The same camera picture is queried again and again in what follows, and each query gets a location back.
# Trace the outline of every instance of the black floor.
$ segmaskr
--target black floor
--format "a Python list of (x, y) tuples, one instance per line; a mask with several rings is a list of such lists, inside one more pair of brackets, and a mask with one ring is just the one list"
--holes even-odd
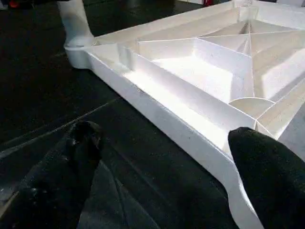
[[(84, 3), (94, 35), (200, 8), (173, 0)], [(216, 179), (98, 77), (71, 68), (55, 3), (0, 11), (0, 24), (0, 200), (9, 198), (76, 119), (86, 119), (105, 131), (109, 145), (104, 163), (115, 168), (128, 193), (126, 201), (136, 203), (130, 212), (145, 212), (155, 228), (191, 228), (188, 222), (198, 215), (200, 228), (236, 228)], [(111, 196), (104, 170), (101, 166), (96, 176), (80, 228), (99, 228), (109, 212), (117, 213), (90, 204), (105, 200), (99, 191)]]

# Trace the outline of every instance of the white plastic surface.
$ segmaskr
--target white plastic surface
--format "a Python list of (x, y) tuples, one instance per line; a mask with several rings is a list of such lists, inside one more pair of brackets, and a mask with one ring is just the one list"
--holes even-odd
[(74, 67), (91, 69), (224, 185), (241, 229), (262, 229), (227, 134), (248, 126), (278, 139), (305, 102), (305, 9), (237, 3), (95, 40), (83, 23), (89, 42), (79, 47), (68, 35), (65, 49)]

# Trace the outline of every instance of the dark floor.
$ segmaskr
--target dark floor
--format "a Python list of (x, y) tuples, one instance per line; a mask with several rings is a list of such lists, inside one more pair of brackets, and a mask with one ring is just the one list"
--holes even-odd
[[(173, 0), (84, 4), (94, 35), (201, 7)], [(181, 218), (189, 214), (200, 214), (201, 228), (236, 228), (217, 180), (98, 77), (71, 68), (55, 3), (0, 11), (0, 24), (0, 200), (11, 195), (76, 119), (86, 119), (103, 127), (112, 149), (105, 163), (116, 165), (122, 186), (146, 209), (156, 228), (183, 228), (187, 224), (181, 224)], [(94, 193), (99, 188), (95, 184)], [(89, 216), (90, 210), (82, 215), (84, 224), (93, 210), (98, 212), (91, 207)]]

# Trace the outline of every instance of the white leg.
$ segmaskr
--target white leg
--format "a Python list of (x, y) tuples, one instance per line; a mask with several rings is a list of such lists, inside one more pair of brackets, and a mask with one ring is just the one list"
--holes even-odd
[(84, 47), (94, 43), (82, 0), (59, 1), (58, 7), (66, 31), (65, 47)]

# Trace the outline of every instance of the red object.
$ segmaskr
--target red object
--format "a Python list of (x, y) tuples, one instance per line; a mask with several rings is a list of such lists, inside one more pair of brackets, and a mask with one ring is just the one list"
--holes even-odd
[(213, 0), (203, 0), (203, 5), (212, 6), (212, 5), (214, 5), (214, 1)]
[(9, 5), (11, 8), (18, 8), (19, 7), (19, 3), (15, 2), (14, 0), (11, 0), (9, 2)]

